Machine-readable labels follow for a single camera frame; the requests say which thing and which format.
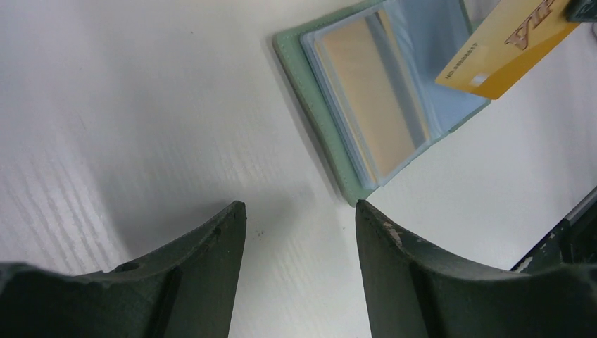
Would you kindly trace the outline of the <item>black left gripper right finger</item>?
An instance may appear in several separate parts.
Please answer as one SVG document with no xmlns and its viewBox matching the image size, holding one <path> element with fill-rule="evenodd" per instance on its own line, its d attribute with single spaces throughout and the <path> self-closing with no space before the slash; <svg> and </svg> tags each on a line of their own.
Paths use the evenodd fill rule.
<svg viewBox="0 0 597 338">
<path fill-rule="evenodd" d="M 373 337 L 595 337 L 596 266 L 532 273 L 460 257 L 367 201 L 356 240 Z"/>
</svg>

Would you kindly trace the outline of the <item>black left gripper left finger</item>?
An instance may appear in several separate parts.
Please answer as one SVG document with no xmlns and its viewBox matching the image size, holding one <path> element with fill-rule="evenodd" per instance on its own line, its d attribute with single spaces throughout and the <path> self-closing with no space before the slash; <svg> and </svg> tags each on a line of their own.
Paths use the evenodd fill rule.
<svg viewBox="0 0 597 338">
<path fill-rule="evenodd" d="M 234 201 L 114 270 L 63 275 L 1 264 L 2 337 L 226 337 L 246 238 Z"/>
</svg>

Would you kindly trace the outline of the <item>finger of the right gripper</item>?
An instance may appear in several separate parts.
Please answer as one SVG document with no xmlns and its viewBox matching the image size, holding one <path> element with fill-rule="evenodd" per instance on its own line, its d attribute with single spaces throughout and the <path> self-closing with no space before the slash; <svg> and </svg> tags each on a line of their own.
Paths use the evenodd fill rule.
<svg viewBox="0 0 597 338">
<path fill-rule="evenodd" d="M 572 23 L 595 23 L 596 0 L 570 0 L 565 9 L 565 17 Z"/>
</svg>

